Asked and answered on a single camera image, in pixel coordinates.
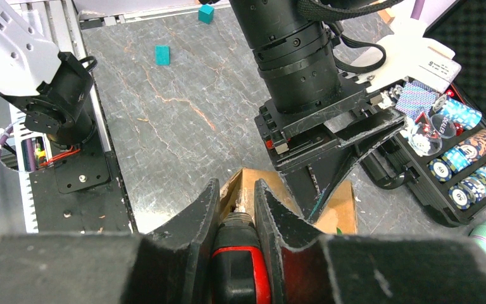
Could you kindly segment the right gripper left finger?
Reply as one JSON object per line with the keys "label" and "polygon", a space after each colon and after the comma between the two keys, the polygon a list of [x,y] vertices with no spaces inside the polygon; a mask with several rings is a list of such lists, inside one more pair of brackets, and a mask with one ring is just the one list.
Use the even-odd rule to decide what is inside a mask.
{"label": "right gripper left finger", "polygon": [[220,183],[149,234],[0,239],[0,303],[199,303],[220,216]]}

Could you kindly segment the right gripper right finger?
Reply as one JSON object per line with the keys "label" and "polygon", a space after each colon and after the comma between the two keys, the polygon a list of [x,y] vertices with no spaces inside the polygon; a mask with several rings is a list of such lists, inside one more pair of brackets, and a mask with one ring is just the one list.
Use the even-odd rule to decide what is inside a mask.
{"label": "right gripper right finger", "polygon": [[254,186],[273,303],[486,303],[486,254],[471,240],[321,232]]}

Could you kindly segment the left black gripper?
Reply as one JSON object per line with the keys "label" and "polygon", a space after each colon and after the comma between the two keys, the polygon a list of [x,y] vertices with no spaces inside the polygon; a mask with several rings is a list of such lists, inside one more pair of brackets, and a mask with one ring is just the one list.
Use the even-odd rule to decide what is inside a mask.
{"label": "left black gripper", "polygon": [[393,137],[405,126],[405,114],[386,109],[362,117],[337,133],[324,123],[370,103],[378,92],[368,82],[340,77],[340,91],[313,103],[301,113],[280,113],[272,99],[259,108],[254,122],[275,170],[282,178],[301,217],[314,224],[327,199],[352,170],[358,157]]}

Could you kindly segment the red black utility knife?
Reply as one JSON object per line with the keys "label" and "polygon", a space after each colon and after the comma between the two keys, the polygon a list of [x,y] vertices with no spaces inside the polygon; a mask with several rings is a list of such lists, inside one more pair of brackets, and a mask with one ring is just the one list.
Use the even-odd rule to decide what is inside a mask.
{"label": "red black utility knife", "polygon": [[271,303],[265,258],[252,217],[229,213],[221,222],[211,255],[213,303]]}

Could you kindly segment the brown cardboard express box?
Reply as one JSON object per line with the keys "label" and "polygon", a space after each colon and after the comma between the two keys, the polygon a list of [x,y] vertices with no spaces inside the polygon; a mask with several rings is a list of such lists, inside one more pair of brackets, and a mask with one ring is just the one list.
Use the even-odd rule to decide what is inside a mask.
{"label": "brown cardboard express box", "polygon": [[[221,218],[230,212],[245,212],[254,218],[254,184],[263,179],[273,194],[291,211],[296,210],[276,172],[242,168],[220,189]],[[357,215],[355,197],[350,181],[344,181],[327,200],[325,209],[314,226],[329,234],[356,234]]]}

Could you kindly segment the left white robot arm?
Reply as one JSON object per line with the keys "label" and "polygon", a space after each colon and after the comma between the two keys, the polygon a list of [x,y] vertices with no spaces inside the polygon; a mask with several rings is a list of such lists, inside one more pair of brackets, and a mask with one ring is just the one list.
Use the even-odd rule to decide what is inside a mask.
{"label": "left white robot arm", "polygon": [[393,5],[392,1],[232,1],[271,98],[254,121],[270,160],[298,214],[315,223],[331,194],[362,159],[405,124],[398,110],[382,110],[332,132],[326,122],[370,102],[368,81],[347,74],[333,49],[358,43],[342,20]]}

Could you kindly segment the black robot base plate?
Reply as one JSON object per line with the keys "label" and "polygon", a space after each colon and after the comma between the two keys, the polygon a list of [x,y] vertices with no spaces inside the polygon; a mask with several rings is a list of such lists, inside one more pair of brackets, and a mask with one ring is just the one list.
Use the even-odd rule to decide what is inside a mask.
{"label": "black robot base plate", "polygon": [[47,139],[30,174],[34,230],[45,232],[136,232],[137,224],[116,155],[93,137],[62,149]]}

